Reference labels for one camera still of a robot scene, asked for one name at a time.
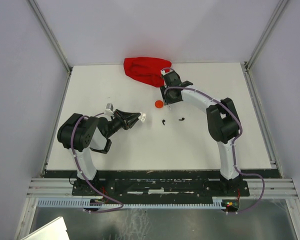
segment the table surface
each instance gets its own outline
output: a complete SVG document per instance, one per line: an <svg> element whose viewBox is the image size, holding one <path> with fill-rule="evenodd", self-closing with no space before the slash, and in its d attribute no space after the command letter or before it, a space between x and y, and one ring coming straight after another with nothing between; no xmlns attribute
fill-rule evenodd
<svg viewBox="0 0 300 240"><path fill-rule="evenodd" d="M178 63L172 66L182 81L217 99L231 98L243 135L236 142L241 169L270 169L270 161L239 63ZM178 102L156 108L159 88L127 77L123 65L75 66L62 107L59 127L73 114L94 116L107 103L124 112L144 112L146 121L115 133L108 154L91 152L98 170L216 170L217 143L208 132L207 116L196 107ZM74 170L68 150L55 136L48 170Z"/></svg>

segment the white panel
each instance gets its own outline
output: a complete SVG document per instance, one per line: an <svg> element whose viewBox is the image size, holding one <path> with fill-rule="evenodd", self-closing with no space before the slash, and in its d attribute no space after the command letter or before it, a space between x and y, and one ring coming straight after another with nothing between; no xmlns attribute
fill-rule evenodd
<svg viewBox="0 0 300 240"><path fill-rule="evenodd" d="M300 197L300 0L290 1L252 74L285 176Z"/></svg>
<svg viewBox="0 0 300 240"><path fill-rule="evenodd" d="M127 57L243 62L278 0L38 0L74 65Z"/></svg>
<svg viewBox="0 0 300 240"><path fill-rule="evenodd" d="M183 81L193 82L214 98L233 99L243 126L236 144L239 167L271 168L241 65L179 63L173 67ZM94 116L112 103L115 109L144 112L147 117L144 123L139 121L132 129L115 133L108 154L91 152L98 170L220 169L218 145L209 134L206 114L186 102L172 104L171 109L155 108L160 99L159 88L127 77L122 65L75 66L58 128L73 113ZM57 138L47 169L75 169L68 150Z"/></svg>
<svg viewBox="0 0 300 240"><path fill-rule="evenodd" d="M25 0L0 1L0 239L14 237L67 73Z"/></svg>

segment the red fabric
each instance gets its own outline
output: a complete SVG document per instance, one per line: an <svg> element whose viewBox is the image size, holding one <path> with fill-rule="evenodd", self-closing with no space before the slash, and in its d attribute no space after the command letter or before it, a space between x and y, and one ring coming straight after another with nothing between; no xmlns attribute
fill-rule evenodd
<svg viewBox="0 0 300 240"><path fill-rule="evenodd" d="M155 57L131 57L124 59L123 67L128 77L159 88L165 84L160 70L171 67L171 62Z"/></svg>

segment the white wall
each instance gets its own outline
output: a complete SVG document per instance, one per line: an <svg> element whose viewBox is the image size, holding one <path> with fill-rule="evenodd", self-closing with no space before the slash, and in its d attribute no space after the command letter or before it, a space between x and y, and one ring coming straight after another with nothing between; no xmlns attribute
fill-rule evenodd
<svg viewBox="0 0 300 240"><path fill-rule="evenodd" d="M290 2L252 76L285 176L300 197L300 0Z"/></svg>
<svg viewBox="0 0 300 240"><path fill-rule="evenodd" d="M37 0L74 65L248 61L279 0Z"/></svg>
<svg viewBox="0 0 300 240"><path fill-rule="evenodd" d="M0 239L13 239L67 73L25 0L0 1Z"/></svg>

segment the orange lid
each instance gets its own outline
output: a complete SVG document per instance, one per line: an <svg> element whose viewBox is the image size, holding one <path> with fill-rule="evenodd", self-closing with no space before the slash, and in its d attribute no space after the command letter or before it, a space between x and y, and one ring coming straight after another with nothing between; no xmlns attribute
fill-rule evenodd
<svg viewBox="0 0 300 240"><path fill-rule="evenodd" d="M158 100L158 101L155 101L154 105L157 109L161 109L164 107L164 102L161 100Z"/></svg>

